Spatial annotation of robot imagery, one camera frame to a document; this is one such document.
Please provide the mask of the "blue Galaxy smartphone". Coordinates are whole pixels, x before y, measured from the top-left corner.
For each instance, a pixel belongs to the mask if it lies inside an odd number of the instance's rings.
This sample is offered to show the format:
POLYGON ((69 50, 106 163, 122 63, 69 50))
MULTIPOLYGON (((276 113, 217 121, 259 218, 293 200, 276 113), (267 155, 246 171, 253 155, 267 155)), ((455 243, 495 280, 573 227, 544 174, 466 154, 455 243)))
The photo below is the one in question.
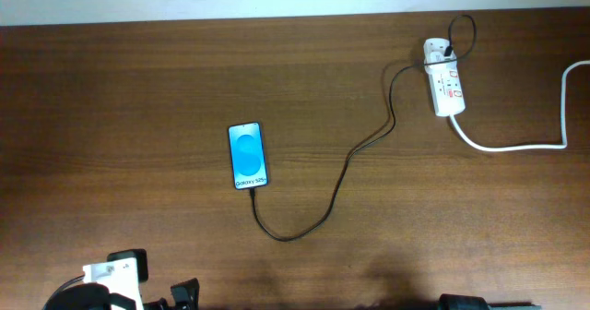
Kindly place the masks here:
POLYGON ((233 184, 237 190, 268 184, 262 128, 258 122, 228 129, 233 184))

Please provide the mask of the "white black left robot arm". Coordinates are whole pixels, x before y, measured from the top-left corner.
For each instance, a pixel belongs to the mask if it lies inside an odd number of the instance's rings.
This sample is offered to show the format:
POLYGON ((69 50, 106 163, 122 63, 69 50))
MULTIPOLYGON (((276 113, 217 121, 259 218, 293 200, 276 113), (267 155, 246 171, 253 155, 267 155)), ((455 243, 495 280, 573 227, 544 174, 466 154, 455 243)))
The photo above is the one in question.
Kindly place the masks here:
POLYGON ((200 285, 198 279, 191 279, 171 286, 171 295, 175 302, 169 305, 164 298, 151 303, 110 292, 109 289, 96 282, 85 283, 72 287, 74 280, 62 285, 52 295, 43 310, 197 310, 200 285))

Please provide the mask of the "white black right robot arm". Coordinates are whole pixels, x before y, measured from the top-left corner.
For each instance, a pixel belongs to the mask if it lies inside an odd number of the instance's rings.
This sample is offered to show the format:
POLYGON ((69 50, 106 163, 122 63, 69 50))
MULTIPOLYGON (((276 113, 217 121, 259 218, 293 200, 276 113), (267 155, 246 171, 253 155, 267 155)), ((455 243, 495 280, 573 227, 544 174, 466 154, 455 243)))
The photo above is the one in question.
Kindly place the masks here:
POLYGON ((442 294, 437 310, 542 310, 535 304, 488 304, 483 298, 455 294, 442 294))

